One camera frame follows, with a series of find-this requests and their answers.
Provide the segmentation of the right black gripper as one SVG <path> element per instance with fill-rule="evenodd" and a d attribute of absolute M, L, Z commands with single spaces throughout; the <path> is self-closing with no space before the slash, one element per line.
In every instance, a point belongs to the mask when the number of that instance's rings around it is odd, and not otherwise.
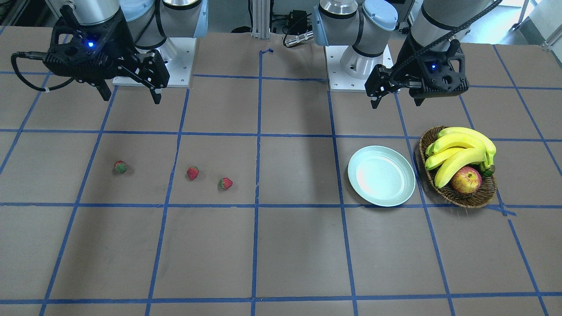
<path fill-rule="evenodd" d="M 129 77 L 161 103 L 170 74 L 160 52 L 137 50 L 119 5 L 61 5 L 59 12 L 43 58 L 51 72 L 97 87 L 104 101 L 112 96 L 107 79 Z"/>

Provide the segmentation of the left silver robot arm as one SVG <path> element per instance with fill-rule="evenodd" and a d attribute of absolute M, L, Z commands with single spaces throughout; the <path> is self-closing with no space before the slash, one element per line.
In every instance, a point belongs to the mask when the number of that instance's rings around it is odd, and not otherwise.
<path fill-rule="evenodd" d="M 361 62 L 381 58 L 398 22 L 385 0 L 321 0 L 312 14 L 319 46 L 346 46 L 341 66 L 365 79 L 365 92 L 377 108 L 381 99 L 408 89 L 416 106 L 428 98 L 455 97 L 470 85 L 460 40 L 472 23 L 499 5 L 498 0 L 425 0 L 402 44 L 395 64 L 363 70 Z"/>

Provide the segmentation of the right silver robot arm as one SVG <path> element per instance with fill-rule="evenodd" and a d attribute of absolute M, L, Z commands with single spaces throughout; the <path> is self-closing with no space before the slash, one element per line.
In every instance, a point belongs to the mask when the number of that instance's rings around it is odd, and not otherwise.
<path fill-rule="evenodd" d="M 50 48 L 41 60 L 55 75 L 111 96 L 107 80 L 127 77 L 159 104 L 170 65 L 158 49 L 173 37 L 207 33 L 205 0 L 50 0 L 58 11 Z"/>

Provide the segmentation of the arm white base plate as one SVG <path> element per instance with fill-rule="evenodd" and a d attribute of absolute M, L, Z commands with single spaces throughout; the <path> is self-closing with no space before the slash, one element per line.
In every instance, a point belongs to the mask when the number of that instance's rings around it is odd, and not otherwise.
<path fill-rule="evenodd" d="M 331 92 L 365 93 L 365 83 L 374 66 L 393 66 L 388 46 L 377 57 L 365 57 L 351 46 L 325 47 L 326 66 Z"/>
<path fill-rule="evenodd" d="M 172 37 L 156 48 L 170 74 L 168 87 L 189 87 L 196 44 L 196 38 Z"/>

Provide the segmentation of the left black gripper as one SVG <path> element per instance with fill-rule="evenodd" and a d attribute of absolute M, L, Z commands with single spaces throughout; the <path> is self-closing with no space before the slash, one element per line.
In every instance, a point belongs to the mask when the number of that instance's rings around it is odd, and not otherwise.
<path fill-rule="evenodd" d="M 420 107 L 425 97 L 454 97 L 469 90 L 465 74 L 465 54 L 457 39 L 444 41 L 446 50 L 428 50 L 415 56 L 423 49 L 410 34 L 391 68 L 382 64 L 374 66 L 365 83 L 371 106 L 377 109 L 381 97 L 399 89 L 409 89 L 414 104 Z"/>

